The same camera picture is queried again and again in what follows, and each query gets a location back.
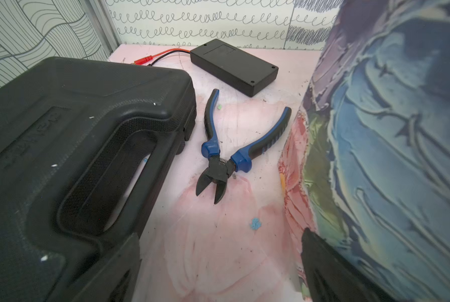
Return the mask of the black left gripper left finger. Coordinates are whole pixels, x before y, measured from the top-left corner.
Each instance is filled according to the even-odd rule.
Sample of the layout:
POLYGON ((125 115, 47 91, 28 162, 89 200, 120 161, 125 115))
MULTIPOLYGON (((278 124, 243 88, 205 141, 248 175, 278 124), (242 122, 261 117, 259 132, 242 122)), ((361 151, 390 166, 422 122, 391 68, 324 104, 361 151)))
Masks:
POLYGON ((60 294, 61 301, 131 301, 140 270, 137 234, 112 248, 60 294))

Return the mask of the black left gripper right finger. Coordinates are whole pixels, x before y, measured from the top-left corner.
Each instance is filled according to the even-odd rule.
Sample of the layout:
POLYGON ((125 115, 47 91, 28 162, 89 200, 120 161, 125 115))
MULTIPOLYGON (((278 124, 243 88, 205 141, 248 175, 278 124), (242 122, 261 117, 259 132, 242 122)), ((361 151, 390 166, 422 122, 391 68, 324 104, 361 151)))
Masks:
POLYGON ((310 229, 302 235, 301 257, 313 301, 394 301, 310 229))

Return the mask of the floral paper gift bag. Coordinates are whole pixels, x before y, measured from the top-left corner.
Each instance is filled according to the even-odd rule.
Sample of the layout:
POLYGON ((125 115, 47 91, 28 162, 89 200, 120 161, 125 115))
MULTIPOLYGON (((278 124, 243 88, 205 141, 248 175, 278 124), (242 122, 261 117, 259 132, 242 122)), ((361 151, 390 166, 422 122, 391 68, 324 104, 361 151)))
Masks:
POLYGON ((450 301, 450 1, 343 1, 279 159, 310 229, 396 301, 450 301))

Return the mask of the floral table mat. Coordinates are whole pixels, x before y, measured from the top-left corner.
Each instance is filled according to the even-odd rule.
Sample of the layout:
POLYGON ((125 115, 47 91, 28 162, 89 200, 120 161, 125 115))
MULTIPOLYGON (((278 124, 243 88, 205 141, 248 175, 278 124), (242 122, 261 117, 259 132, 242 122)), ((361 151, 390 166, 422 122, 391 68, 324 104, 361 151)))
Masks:
POLYGON ((141 268, 134 301, 301 301, 286 223, 278 162, 286 137, 253 161, 250 172, 228 181, 223 199, 216 186, 196 194, 208 165, 204 110, 213 89, 221 155, 260 138, 285 107, 297 111, 319 58, 318 51, 253 49, 279 68, 275 81, 249 98, 194 65, 187 54, 172 54, 158 67, 191 76, 197 102, 196 126, 167 174, 140 239, 141 268))

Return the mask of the blue black cutting pliers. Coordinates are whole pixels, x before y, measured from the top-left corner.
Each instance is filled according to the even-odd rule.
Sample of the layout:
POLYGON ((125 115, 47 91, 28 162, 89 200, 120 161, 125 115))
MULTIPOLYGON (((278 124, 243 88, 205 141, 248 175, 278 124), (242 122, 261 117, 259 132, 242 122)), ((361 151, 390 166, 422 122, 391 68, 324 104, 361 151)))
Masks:
POLYGON ((213 89, 207 100, 204 112, 204 128, 207 141, 201 146, 201 154, 208 160, 208 167, 199 176, 196 185, 196 195, 199 196, 212 182, 216 185, 214 203, 218 204, 228 185, 228 179, 235 172, 250 172, 252 161, 269 150, 284 134, 292 110, 285 107, 282 115, 274 126, 262 137, 238 149, 230 159, 221 158, 220 142, 214 124, 214 110, 219 98, 219 90, 213 89))

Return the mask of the black battery box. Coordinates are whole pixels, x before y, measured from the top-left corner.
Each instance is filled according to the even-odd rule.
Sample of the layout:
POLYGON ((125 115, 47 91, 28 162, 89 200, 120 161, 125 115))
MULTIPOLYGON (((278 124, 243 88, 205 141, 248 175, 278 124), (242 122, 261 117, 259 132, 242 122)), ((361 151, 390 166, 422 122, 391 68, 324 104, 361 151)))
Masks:
POLYGON ((191 62, 248 97, 277 78, 279 68, 224 41, 214 39, 190 51, 191 62))

